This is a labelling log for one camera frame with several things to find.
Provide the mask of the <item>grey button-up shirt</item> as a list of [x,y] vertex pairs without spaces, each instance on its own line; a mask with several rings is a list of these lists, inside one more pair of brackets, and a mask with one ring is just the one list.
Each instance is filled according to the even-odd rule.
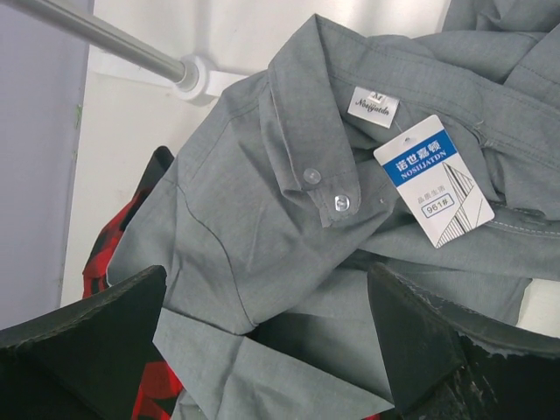
[[[374,156],[432,115],[495,214],[441,248]],[[392,405],[374,262],[510,325],[534,279],[559,278],[558,2],[454,1],[419,38],[310,17],[221,95],[108,282],[165,268],[174,418],[363,419]]]

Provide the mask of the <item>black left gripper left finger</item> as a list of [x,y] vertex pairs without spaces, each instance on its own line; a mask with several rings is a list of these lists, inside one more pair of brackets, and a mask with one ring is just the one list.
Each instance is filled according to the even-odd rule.
[[3,419],[129,419],[153,348],[165,269],[151,266],[1,332]]

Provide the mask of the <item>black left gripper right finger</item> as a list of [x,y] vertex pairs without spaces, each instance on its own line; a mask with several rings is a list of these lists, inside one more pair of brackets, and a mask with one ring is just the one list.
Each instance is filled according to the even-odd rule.
[[424,290],[381,263],[367,291],[400,419],[557,419],[559,340]]

